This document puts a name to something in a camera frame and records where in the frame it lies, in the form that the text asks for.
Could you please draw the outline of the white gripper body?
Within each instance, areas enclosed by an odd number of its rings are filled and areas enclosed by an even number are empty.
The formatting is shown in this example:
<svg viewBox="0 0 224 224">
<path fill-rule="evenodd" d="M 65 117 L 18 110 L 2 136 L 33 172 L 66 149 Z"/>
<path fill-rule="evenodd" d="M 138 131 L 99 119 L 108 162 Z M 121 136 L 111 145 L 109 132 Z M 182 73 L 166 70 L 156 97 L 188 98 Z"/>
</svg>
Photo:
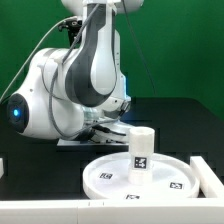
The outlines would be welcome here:
<svg viewBox="0 0 224 224">
<path fill-rule="evenodd" d="M 129 142 L 129 132 L 132 125 L 121 121 L 97 124 L 92 127 L 94 135 L 92 140 L 99 143 L 122 143 Z"/>
</svg>

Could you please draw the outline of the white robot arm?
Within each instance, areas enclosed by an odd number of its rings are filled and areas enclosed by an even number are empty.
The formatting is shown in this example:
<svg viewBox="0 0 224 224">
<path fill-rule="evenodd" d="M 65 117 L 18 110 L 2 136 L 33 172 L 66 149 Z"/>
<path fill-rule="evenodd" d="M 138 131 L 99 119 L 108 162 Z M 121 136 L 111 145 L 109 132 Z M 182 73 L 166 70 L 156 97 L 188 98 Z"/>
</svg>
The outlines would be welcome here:
<svg viewBox="0 0 224 224">
<path fill-rule="evenodd" d="M 138 10 L 144 0 L 61 0 L 72 16 L 68 49 L 45 48 L 32 58 L 21 87 L 9 98 L 8 121 L 38 139 L 127 143 L 129 109 L 120 70 L 115 16 Z"/>
</svg>

